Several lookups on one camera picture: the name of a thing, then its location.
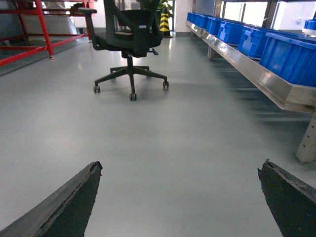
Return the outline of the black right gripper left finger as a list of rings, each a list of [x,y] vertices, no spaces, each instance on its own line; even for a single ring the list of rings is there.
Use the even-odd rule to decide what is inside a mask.
[[[87,165],[29,212],[0,231],[2,237],[83,237],[98,192],[102,165]]]

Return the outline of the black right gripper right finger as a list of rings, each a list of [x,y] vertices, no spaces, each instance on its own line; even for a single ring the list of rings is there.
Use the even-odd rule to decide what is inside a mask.
[[[284,237],[316,235],[316,189],[275,163],[258,169],[261,189]]]

